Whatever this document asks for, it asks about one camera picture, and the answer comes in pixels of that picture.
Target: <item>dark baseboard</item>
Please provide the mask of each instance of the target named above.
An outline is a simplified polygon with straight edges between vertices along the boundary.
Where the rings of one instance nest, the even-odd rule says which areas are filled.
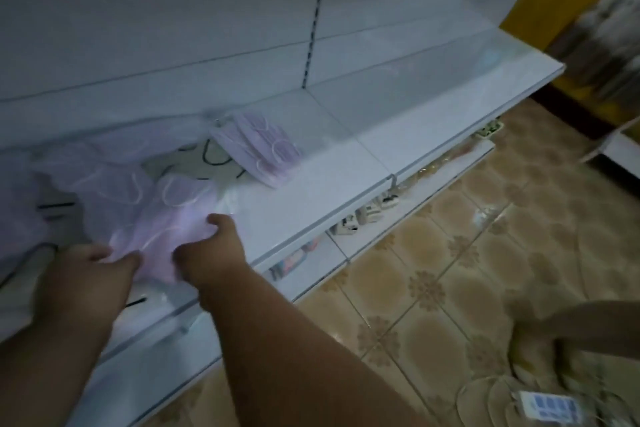
[[[531,97],[564,123],[571,125],[591,140],[602,139],[615,128],[612,124],[600,120],[553,85],[544,85]]]

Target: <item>person's right hand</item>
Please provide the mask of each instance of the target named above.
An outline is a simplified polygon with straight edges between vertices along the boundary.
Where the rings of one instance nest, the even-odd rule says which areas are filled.
[[[173,252],[173,262],[182,277],[199,291],[213,286],[229,267],[246,265],[234,220],[226,214],[210,214],[207,222],[218,227],[213,236],[185,243]]]

